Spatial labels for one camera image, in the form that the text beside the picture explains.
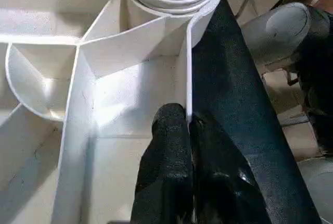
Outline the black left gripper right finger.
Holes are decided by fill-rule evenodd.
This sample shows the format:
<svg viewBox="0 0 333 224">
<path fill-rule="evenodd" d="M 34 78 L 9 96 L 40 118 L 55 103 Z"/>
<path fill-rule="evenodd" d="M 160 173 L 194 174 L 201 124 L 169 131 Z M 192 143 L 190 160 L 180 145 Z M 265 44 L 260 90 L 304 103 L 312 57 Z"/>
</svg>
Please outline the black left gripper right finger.
<svg viewBox="0 0 333 224">
<path fill-rule="evenodd" d="M 271 223 L 249 163 L 212 115 L 189 125 L 198 223 Z"/>
</svg>

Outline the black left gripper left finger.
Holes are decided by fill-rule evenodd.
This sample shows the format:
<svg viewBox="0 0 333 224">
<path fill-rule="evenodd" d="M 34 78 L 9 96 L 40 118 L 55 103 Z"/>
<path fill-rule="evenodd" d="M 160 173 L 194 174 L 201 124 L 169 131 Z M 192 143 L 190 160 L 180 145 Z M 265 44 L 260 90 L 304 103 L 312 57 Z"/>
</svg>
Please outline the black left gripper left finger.
<svg viewBox="0 0 333 224">
<path fill-rule="evenodd" d="M 151 133 L 139 164 L 130 222 L 191 223 L 193 166 L 183 106 L 160 107 Z"/>
</svg>

